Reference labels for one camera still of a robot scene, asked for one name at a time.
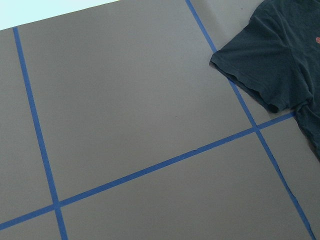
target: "dark t-shirt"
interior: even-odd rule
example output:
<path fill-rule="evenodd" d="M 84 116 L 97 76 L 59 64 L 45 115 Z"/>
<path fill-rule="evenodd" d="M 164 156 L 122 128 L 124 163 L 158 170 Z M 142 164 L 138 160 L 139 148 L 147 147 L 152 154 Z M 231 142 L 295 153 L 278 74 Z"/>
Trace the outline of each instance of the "dark t-shirt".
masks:
<path fill-rule="evenodd" d="M 294 108 L 320 157 L 320 0 L 265 0 L 211 62 L 267 110 Z"/>

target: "t-shirt sleeve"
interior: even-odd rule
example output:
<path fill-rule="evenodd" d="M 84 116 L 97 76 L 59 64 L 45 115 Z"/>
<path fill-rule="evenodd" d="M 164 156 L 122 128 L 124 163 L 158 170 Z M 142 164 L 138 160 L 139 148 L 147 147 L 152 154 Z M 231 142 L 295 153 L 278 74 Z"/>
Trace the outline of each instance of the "t-shirt sleeve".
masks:
<path fill-rule="evenodd" d="M 310 95 L 280 14 L 257 8 L 249 24 L 210 62 L 271 112 L 293 108 Z"/>

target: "tape grid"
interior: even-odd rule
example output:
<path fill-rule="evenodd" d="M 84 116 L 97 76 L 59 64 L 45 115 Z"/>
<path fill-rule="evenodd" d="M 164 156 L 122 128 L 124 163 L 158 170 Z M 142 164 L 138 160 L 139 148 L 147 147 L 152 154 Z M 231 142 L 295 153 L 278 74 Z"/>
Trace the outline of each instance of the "tape grid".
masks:
<path fill-rule="evenodd" d="M 199 27 L 200 27 L 205 39 L 207 40 L 207 42 L 210 45 L 211 49 L 214 52 L 217 51 L 215 45 L 213 44 L 209 34 L 207 33 L 204 25 L 202 24 L 198 14 L 196 13 L 196 10 L 192 6 L 191 2 L 189 0 L 185 0 L 185 2 L 187 3 L 190 11 L 192 12 L 196 22 L 198 23 L 198 25 L 199 25 Z M 230 84 L 231 84 L 233 90 L 235 91 L 235 93 L 236 93 L 236 95 L 237 95 L 237 97 L 238 97 L 238 99 L 239 99 L 244 111 L 246 112 L 246 114 L 247 114 L 247 116 L 248 116 L 248 118 L 249 118 L 249 120 L 250 120 L 250 122 L 252 124 L 252 128 L 249 128 L 247 130 L 238 132 L 238 133 L 236 133 L 234 135 L 231 135 L 231 136 L 225 137 L 223 139 L 220 139 L 218 141 L 212 142 L 212 143 L 210 143 L 208 145 L 205 145 L 205 146 L 202 146 L 202 147 L 200 147 L 198 149 L 186 152 L 186 153 L 184 153 L 182 155 L 173 157 L 173 158 L 171 158 L 169 160 L 160 162 L 158 164 L 155 164 L 155 165 L 150 166 L 148 168 L 142 169 L 142 170 L 137 171 L 135 173 L 132 173 L 130 175 L 121 177 L 121 178 L 116 179 L 116 180 L 114 180 L 112 182 L 106 183 L 104 185 L 95 187 L 95 188 L 93 188 L 91 190 L 88 190 L 88 191 L 85 191 L 83 193 L 77 194 L 77 195 L 72 196 L 70 198 L 67 198 L 65 200 L 59 201 L 58 195 L 57 195 L 57 190 L 56 190 L 56 187 L 55 187 L 54 178 L 53 178 L 51 167 L 50 167 L 50 162 L 49 162 L 48 155 L 47 155 L 45 141 L 44 141 L 44 138 L 43 138 L 43 135 L 42 135 L 42 131 L 41 131 L 41 126 L 40 126 L 38 113 L 37 113 L 37 109 L 36 109 L 36 104 L 35 104 L 33 93 L 32 93 L 32 88 L 31 88 L 31 84 L 30 84 L 30 80 L 29 80 L 29 76 L 28 76 L 27 66 L 26 66 L 24 53 L 23 53 L 23 48 L 22 48 L 22 44 L 21 44 L 21 40 L 20 40 L 20 36 L 19 36 L 19 32 L 18 32 L 18 28 L 17 27 L 13 28 L 13 33 L 14 33 L 14 39 L 15 39 L 17 52 L 18 52 L 18 57 L 19 57 L 19 61 L 20 61 L 21 71 L 22 71 L 22 75 L 23 75 L 23 80 L 24 80 L 24 84 L 25 84 L 25 88 L 26 88 L 27 98 L 28 98 L 28 101 L 29 101 L 30 111 L 31 111 L 32 119 L 33 119 L 33 124 L 34 124 L 34 128 L 35 128 L 35 132 L 36 132 L 36 136 L 37 136 L 37 140 L 38 140 L 38 144 L 39 144 L 39 148 L 40 148 L 40 152 L 41 152 L 41 157 L 42 157 L 42 161 L 43 161 L 43 165 L 44 165 L 44 170 L 45 170 L 45 173 L 46 173 L 46 177 L 47 177 L 47 181 L 48 181 L 49 190 L 50 190 L 50 194 L 51 194 L 51 198 L 52 198 L 53 204 L 49 205 L 49 206 L 46 206 L 46 207 L 43 207 L 43 208 L 40 208 L 40 209 L 35 210 L 33 212 L 30 212 L 28 214 L 16 217 L 16 218 L 11 219 L 9 221 L 0 223 L 0 231 L 4 230 L 4 229 L 7 229 L 9 227 L 12 227 L 14 225 L 20 224 L 22 222 L 28 221 L 30 219 L 36 218 L 36 217 L 41 216 L 43 214 L 49 213 L 51 211 L 55 211 L 56 220 L 57 220 L 57 223 L 58 223 L 61 239 L 62 240 L 67 240 L 68 236 L 67 236 L 67 231 L 66 231 L 63 215 L 62 215 L 62 212 L 61 212 L 61 207 L 64 207 L 64 206 L 67 206 L 69 204 L 75 203 L 75 202 L 77 202 L 79 200 L 88 198 L 88 197 L 90 197 L 92 195 L 98 194 L 98 193 L 103 192 L 105 190 L 108 190 L 110 188 L 116 187 L 118 185 L 121 185 L 121 184 L 126 183 L 128 181 L 131 181 L 133 179 L 139 178 L 139 177 L 141 177 L 143 175 L 146 175 L 146 174 L 152 173 L 154 171 L 157 171 L 159 169 L 165 168 L 165 167 L 167 167 L 169 165 L 172 165 L 174 163 L 183 161 L 183 160 L 188 159 L 188 158 L 190 158 L 192 156 L 198 155 L 200 153 L 203 153 L 205 151 L 211 150 L 213 148 L 216 148 L 218 146 L 221 146 L 223 144 L 229 143 L 229 142 L 231 142 L 233 140 L 242 138 L 242 137 L 247 136 L 247 135 L 252 134 L 252 133 L 256 133 L 258 135 L 263 147 L 265 149 L 267 148 L 266 152 L 270 153 L 271 156 L 272 156 L 272 153 L 269 150 L 268 145 L 266 144 L 265 140 L 263 139 L 263 136 L 260 133 L 260 130 L 264 129 L 264 128 L 267 128 L 269 126 L 272 126 L 274 124 L 277 124 L 279 122 L 285 121 L 285 120 L 295 116 L 294 113 L 288 113 L 286 115 L 277 117 L 275 119 L 272 119 L 270 121 L 267 121 L 267 122 L 262 123 L 262 124 L 257 126 L 255 121 L 254 121 L 254 119 L 253 119 L 253 117 L 252 117 L 252 115 L 251 115 L 251 113 L 249 112 L 245 102 L 243 101 L 243 99 L 242 99 L 237 87 L 230 81 Z M 272 160 L 271 158 L 273 156 L 272 157 L 271 156 L 269 156 L 269 157 L 270 157 L 270 160 L 271 160 L 272 164 L 274 165 L 274 163 L 276 163 L 276 166 L 278 166 L 276 160 L 274 158 L 273 158 L 274 160 Z M 279 166 L 277 167 L 277 169 L 276 169 L 277 173 L 279 174 L 279 172 L 280 172 Z M 280 178 L 282 178 L 281 179 L 282 183 L 286 186 L 287 191 L 289 191 L 291 193 L 290 197 L 291 197 L 294 205 L 296 207 L 297 207 L 297 205 L 300 206 L 298 201 L 294 201 L 293 200 L 293 198 L 294 199 L 296 199 L 296 198 L 293 196 L 292 192 L 290 191 L 290 189 L 289 189 L 286 181 L 284 180 L 282 174 L 281 174 Z M 303 216 L 305 217 L 304 212 L 301 209 L 301 207 L 297 208 L 297 210 L 298 210 L 300 216 L 302 216 L 301 218 L 303 218 Z"/>

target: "blue painter's tape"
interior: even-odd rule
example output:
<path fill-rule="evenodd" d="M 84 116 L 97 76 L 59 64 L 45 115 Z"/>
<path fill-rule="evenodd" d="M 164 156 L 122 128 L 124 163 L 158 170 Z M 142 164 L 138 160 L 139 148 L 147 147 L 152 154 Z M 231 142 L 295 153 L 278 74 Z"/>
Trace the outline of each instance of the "blue painter's tape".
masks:
<path fill-rule="evenodd" d="M 46 207 L 43 207 L 43 208 L 38 209 L 36 211 L 30 212 L 28 214 L 25 214 L 25 215 L 16 217 L 16 218 L 14 218 L 12 220 L 9 220 L 9 221 L 6 221 L 4 223 L 1 223 L 0 224 L 0 231 L 3 230 L 3 229 L 7 229 L 9 227 L 12 227 L 14 225 L 23 223 L 23 222 L 25 222 L 27 220 L 36 218 L 36 217 L 41 216 L 43 214 L 49 213 L 49 212 L 53 211 L 54 209 L 55 208 L 54 208 L 53 205 L 46 206 Z"/>
<path fill-rule="evenodd" d="M 277 117 L 277 118 L 275 118 L 275 119 L 272 119 L 272 120 L 270 120 L 270 121 L 264 122 L 264 123 L 258 125 L 257 127 L 258 127 L 258 129 L 260 129 L 260 130 L 261 130 L 261 129 L 265 129 L 265 128 L 271 126 L 271 125 L 280 123 L 280 122 L 282 122 L 282 121 L 285 121 L 285 120 L 287 120 L 287 119 L 293 118 L 293 117 L 295 117 L 295 116 L 296 116 L 296 113 L 295 113 L 295 112 L 289 112 L 289 113 L 287 113 L 287 114 L 285 114 L 285 115 L 282 115 L 282 116 L 279 116 L 279 117 Z"/>
<path fill-rule="evenodd" d="M 202 33 L 203 33 L 206 41 L 208 42 L 211 50 L 215 53 L 215 52 L 217 51 L 216 46 L 215 46 L 214 43 L 212 42 L 212 40 L 211 40 L 211 38 L 210 38 L 210 36 L 209 36 L 209 34 L 208 34 L 205 26 L 202 24 L 202 22 L 201 22 L 201 20 L 200 20 L 200 18 L 199 18 L 199 16 L 198 16 L 198 14 L 197 14 L 194 6 L 193 6 L 192 3 L 190 2 L 190 0 L 185 0 L 185 2 L 186 2 L 186 4 L 188 5 L 188 7 L 189 7 L 189 9 L 190 9 L 190 11 L 191 11 L 194 19 L 196 20 L 196 23 L 197 23 L 198 26 L 200 27 L 200 29 L 201 29 L 201 31 L 202 31 Z"/>
<path fill-rule="evenodd" d="M 55 181 L 54 181 L 54 177 L 52 175 L 52 171 L 51 171 L 51 167 L 50 167 L 50 163 L 49 163 L 49 159 L 48 159 L 48 154 L 47 154 L 47 150 L 46 150 L 46 145 L 45 145 L 44 137 L 43 137 L 43 134 L 41 131 L 41 126 L 40 126 L 39 117 L 38 117 L 38 113 L 37 113 L 37 109 L 36 109 L 34 95 L 32 93 L 32 88 L 31 88 L 31 83 L 30 83 L 30 79 L 29 79 L 29 75 L 28 75 L 25 56 L 24 56 L 24 52 L 23 52 L 23 48 L 22 48 L 22 44 L 21 44 L 21 40 L 20 40 L 20 36 L 19 36 L 19 31 L 18 31 L 17 27 L 13 28 L 13 34 L 14 34 L 16 49 L 17 49 L 18 57 L 19 57 L 19 61 L 20 61 L 20 66 L 21 66 L 22 76 L 23 76 L 23 80 L 24 80 L 26 95 L 28 98 L 30 111 L 31 111 L 31 115 L 32 115 L 32 120 L 33 120 L 33 125 L 34 125 L 34 129 L 35 129 L 35 133 L 36 133 L 36 138 L 38 140 L 38 144 L 39 144 L 39 148 L 40 148 L 40 153 L 41 153 L 41 157 L 42 157 L 42 162 L 43 162 L 46 178 L 47 178 L 48 185 L 49 185 L 51 199 L 53 202 L 53 206 L 55 208 L 55 214 L 56 214 L 56 218 L 58 221 L 61 239 L 67 240 L 68 239 L 67 231 L 66 231 L 64 219 L 62 217 L 61 210 L 59 207 L 59 199 L 58 199 L 58 194 L 57 194 L 57 190 L 56 190 L 56 186 L 55 186 Z"/>
<path fill-rule="evenodd" d="M 241 132 L 239 132 L 239 133 L 237 133 L 237 134 L 228 136 L 228 137 L 223 138 L 223 139 L 221 139 L 221 140 L 218 140 L 218 141 L 215 141 L 215 142 L 210 143 L 210 144 L 208 144 L 208 145 L 202 146 L 202 147 L 200 147 L 200 148 L 198 148 L 198 149 L 196 149 L 196 150 L 189 151 L 189 152 L 184 153 L 184 154 L 182 154 L 182 155 L 180 155 L 180 156 L 176 156 L 176 157 L 171 158 L 171 159 L 169 159 L 169 160 L 160 162 L 160 163 L 158 163 L 158 164 L 156 164 L 156 165 L 147 167 L 147 168 L 145 168 L 145 169 L 143 169 L 143 170 L 137 171 L 137 172 L 132 173 L 132 174 L 130 174 L 130 175 L 127 175 L 127 176 L 124 176 L 124 177 L 119 178 L 119 179 L 117 179 L 117 180 L 114 180 L 114 181 L 112 181 L 112 182 L 109 182 L 109 183 L 107 183 L 107 184 L 98 186 L 98 187 L 96 187 L 96 188 L 94 188 L 94 189 L 85 191 L 85 192 L 80 193 L 80 194 L 78 194 L 78 195 L 75 195 L 75 196 L 72 196 L 72 197 L 67 198 L 67 199 L 65 199 L 65 200 L 62 200 L 62 201 L 60 202 L 60 204 L 61 204 L 62 207 L 63 207 L 63 206 L 66 206 L 66 205 L 69 205 L 69 204 L 72 204 L 72 203 L 77 202 L 77 201 L 79 201 L 79 200 L 81 200 L 81 199 L 85 199 L 85 198 L 87 198 L 87 197 L 90 197 L 90 196 L 92 196 L 92 195 L 98 194 L 98 193 L 100 193 L 100 192 L 102 192 L 102 191 L 105 191 L 105 190 L 107 190 L 107 189 L 111 189 L 111 188 L 113 188 L 113 187 L 115 187 L 115 186 L 118 186 L 118 185 L 120 185 L 120 184 L 123 184 L 123 183 L 126 183 L 126 182 L 128 182 L 128 181 L 131 181 L 131 180 L 133 180 L 133 179 L 139 178 L 139 177 L 141 177 L 141 176 L 143 176 L 143 175 L 152 173 L 152 172 L 154 172 L 154 171 L 156 171 L 156 170 L 162 169 L 162 168 L 164 168 L 164 167 L 167 167 L 167 166 L 172 165 L 172 164 L 174 164 L 174 163 L 180 162 L 180 161 L 185 160 L 185 159 L 187 159 L 187 158 L 190 158 L 190 157 L 192 157 L 192 156 L 198 155 L 198 154 L 200 154 L 200 153 L 203 153 L 203 152 L 205 152 L 205 151 L 211 150 L 211 149 L 216 148 L 216 147 L 218 147 L 218 146 L 221 146 L 221 145 L 223 145 L 223 144 L 229 143 L 229 142 L 231 142 L 231 141 L 233 141 L 233 140 L 242 138 L 242 137 L 244 137 L 244 136 L 246 136 L 246 135 L 252 134 L 253 132 L 254 132 L 253 128 L 250 128 L 250 129 L 241 131 Z"/>
<path fill-rule="evenodd" d="M 198 23 L 198 25 L 199 25 L 201 31 L 203 32 L 203 35 L 204 35 L 205 39 L 207 40 L 209 46 L 211 47 L 212 51 L 215 53 L 217 51 L 217 49 L 216 49 L 213 41 L 211 40 L 208 32 L 206 31 L 206 28 L 202 24 L 202 22 L 201 22 L 201 20 L 200 20 L 200 18 L 198 16 L 196 10 L 194 9 L 194 7 L 191 4 L 190 0 L 185 0 L 185 2 L 189 6 L 189 8 L 190 8 L 190 10 L 191 10 L 191 12 L 192 12 L 192 14 L 194 16 L 194 19 Z M 289 196 L 290 196 L 290 198 L 291 198 L 296 210 L 298 211 L 298 213 L 299 213 L 299 215 L 300 215 L 300 217 L 301 217 L 301 219 L 303 221 L 304 226 L 306 227 L 306 229 L 307 229 L 310 237 L 312 238 L 312 240 L 315 240 L 316 237 L 315 237 L 315 235 L 314 235 L 314 233 L 313 233 L 313 231 L 311 229 L 310 223 L 309 223 L 309 221 L 308 221 L 303 209 L 301 208 L 297 198 L 292 194 L 292 191 L 290 190 L 290 188 L 289 188 L 289 186 L 288 186 L 283 174 L 280 171 L 280 168 L 278 166 L 278 163 L 277 163 L 276 159 L 274 158 L 274 156 L 273 156 L 271 150 L 269 149 L 264 137 L 262 136 L 262 134 L 260 132 L 260 129 L 257 127 L 257 124 L 256 124 L 252 114 L 250 113 L 250 111 L 249 111 L 244 99 L 242 98 L 237 86 L 232 81 L 229 80 L 229 82 L 230 82 L 231 87 L 232 87 L 236 97 L 238 98 L 238 100 L 239 100 L 239 102 L 240 102 L 240 104 L 241 104 L 241 106 L 242 106 L 247 118 L 249 119 L 249 121 L 250 121 L 250 123 L 251 123 L 251 125 L 252 125 L 252 127 L 253 127 L 253 129 L 254 129 L 254 131 L 256 133 L 256 135 L 258 136 L 258 138 L 259 138 L 259 140 L 260 140 L 265 152 L 267 153 L 270 161 L 272 162 L 274 169 L 278 173 L 278 176 L 280 177 L 280 179 L 281 179 L 286 191 L 288 192 L 288 194 L 289 194 Z M 272 124 L 272 123 L 273 123 L 272 121 L 269 121 L 267 124 L 264 124 L 261 127 L 267 126 L 268 124 Z"/>

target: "gray floor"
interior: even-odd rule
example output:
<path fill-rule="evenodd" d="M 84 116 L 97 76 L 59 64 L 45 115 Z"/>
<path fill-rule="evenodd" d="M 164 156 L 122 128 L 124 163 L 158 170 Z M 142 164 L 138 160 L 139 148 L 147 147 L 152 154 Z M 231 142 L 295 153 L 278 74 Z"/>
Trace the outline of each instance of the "gray floor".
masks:
<path fill-rule="evenodd" d="M 240 91 L 254 131 L 198 25 L 219 49 L 260 1 L 191 2 L 0 31 L 0 239 L 320 239 L 312 147 Z"/>

